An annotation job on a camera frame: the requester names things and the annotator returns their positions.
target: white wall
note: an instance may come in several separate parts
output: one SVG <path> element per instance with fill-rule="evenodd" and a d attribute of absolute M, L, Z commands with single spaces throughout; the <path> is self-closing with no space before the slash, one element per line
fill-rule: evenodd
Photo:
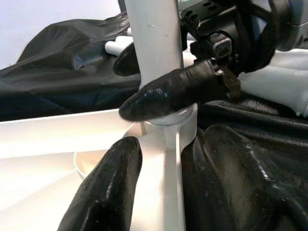
<path fill-rule="evenodd" d="M 0 0 L 0 69 L 14 64 L 26 44 L 59 21 L 105 19 L 120 13 L 117 0 Z"/>

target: white plastic tray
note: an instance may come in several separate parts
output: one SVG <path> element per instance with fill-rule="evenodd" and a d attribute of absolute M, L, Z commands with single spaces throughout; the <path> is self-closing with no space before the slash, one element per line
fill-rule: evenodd
<path fill-rule="evenodd" d="M 130 135 L 143 152 L 130 230 L 185 230 L 180 153 L 195 136 L 196 111 L 167 127 L 132 124 L 118 110 L 0 123 L 0 230 L 57 230 L 83 178 Z"/>

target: glove finger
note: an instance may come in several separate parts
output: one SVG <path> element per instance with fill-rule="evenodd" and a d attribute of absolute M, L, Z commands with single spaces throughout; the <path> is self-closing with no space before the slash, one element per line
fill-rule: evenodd
<path fill-rule="evenodd" d="M 130 76 L 140 73 L 134 43 L 129 44 L 117 57 L 113 71 L 119 76 Z"/>
<path fill-rule="evenodd" d="M 166 116 L 192 104 L 179 69 L 147 84 L 120 107 L 120 115 L 129 121 L 144 121 Z"/>
<path fill-rule="evenodd" d="M 119 113 L 129 121 L 144 121 L 166 116 L 198 101 L 226 99 L 223 75 L 207 60 L 184 70 L 173 70 L 126 100 Z"/>
<path fill-rule="evenodd" d="M 58 231 L 128 231 L 141 165 L 137 138 L 116 142 L 78 188 Z"/>

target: white tube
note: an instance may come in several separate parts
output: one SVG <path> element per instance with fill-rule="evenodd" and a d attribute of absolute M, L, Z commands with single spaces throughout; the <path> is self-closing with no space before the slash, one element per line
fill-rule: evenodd
<path fill-rule="evenodd" d="M 105 51 L 108 54 L 113 54 L 119 56 L 120 53 L 127 47 L 128 45 L 120 42 L 109 41 L 105 44 Z"/>
<path fill-rule="evenodd" d="M 290 107 L 297 116 L 308 116 L 308 71 L 267 66 L 240 74 L 244 92 Z"/>
<path fill-rule="evenodd" d="M 176 0 L 126 0 L 141 71 L 141 86 L 182 68 L 180 22 Z"/>
<path fill-rule="evenodd" d="M 271 66 L 280 66 L 294 70 L 308 70 L 308 50 L 293 49 L 288 52 L 276 51 Z"/>
<path fill-rule="evenodd" d="M 115 41 L 129 45 L 133 42 L 133 37 L 132 36 L 118 36 L 116 37 Z"/>

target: black plastic bag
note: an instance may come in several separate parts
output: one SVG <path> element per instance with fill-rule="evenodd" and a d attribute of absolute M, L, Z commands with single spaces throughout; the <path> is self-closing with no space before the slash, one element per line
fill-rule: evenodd
<path fill-rule="evenodd" d="M 200 105 L 198 127 L 181 154 L 186 230 L 308 228 L 304 118 L 245 95 L 239 103 Z"/>
<path fill-rule="evenodd" d="M 0 121 L 118 108 L 138 91 L 140 75 L 117 76 L 104 46 L 128 27 L 123 13 L 43 29 L 16 64 L 0 70 Z"/>

